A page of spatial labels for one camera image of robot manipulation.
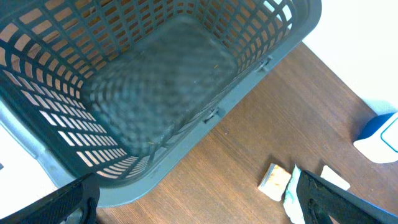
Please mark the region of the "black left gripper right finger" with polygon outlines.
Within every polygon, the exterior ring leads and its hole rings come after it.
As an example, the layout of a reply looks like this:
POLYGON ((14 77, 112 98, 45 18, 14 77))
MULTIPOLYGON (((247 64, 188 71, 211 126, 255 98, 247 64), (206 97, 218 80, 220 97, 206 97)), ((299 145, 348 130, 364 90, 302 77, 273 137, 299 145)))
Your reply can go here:
POLYGON ((391 214, 305 170, 297 196, 305 223, 397 223, 391 214))

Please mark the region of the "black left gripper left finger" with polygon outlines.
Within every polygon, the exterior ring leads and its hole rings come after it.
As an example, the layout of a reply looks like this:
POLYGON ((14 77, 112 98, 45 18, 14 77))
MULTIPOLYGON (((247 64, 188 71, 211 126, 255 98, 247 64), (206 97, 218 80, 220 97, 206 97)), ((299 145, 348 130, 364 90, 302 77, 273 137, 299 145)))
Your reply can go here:
POLYGON ((100 188, 86 174, 51 194, 1 219, 1 223, 96 223, 100 188))

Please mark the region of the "teal soap pouch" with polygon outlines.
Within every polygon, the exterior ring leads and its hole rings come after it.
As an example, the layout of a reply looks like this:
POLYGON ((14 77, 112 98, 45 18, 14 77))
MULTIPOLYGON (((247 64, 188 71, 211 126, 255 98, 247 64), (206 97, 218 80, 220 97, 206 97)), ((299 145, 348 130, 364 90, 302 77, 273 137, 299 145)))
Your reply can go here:
POLYGON ((297 195, 297 186, 300 175, 301 170, 297 167, 297 165, 295 165, 285 191, 285 198, 283 202, 284 210, 287 216, 290 218, 290 221, 294 224, 305 224, 303 211, 301 209, 297 195))

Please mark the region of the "orange tissue packet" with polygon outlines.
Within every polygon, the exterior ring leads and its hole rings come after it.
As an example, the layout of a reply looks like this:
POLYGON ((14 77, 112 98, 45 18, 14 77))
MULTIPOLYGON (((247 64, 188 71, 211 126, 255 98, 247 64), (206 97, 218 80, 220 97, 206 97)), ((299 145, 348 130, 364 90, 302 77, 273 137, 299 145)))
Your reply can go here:
POLYGON ((291 177, 283 167, 271 163, 258 189, 270 199, 280 202, 291 177))

